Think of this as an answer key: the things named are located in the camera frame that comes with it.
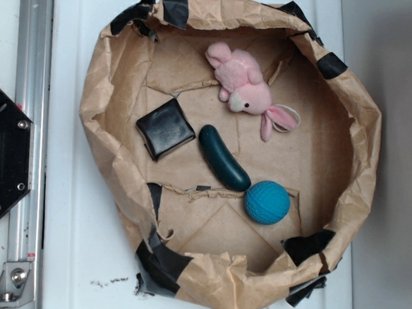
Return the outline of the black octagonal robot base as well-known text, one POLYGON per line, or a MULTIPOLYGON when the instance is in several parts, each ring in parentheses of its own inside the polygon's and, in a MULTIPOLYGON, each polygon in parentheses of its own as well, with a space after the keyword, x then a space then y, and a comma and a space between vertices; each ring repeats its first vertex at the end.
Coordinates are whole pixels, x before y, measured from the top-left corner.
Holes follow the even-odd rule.
POLYGON ((0 219, 30 192, 33 122, 0 89, 0 219))

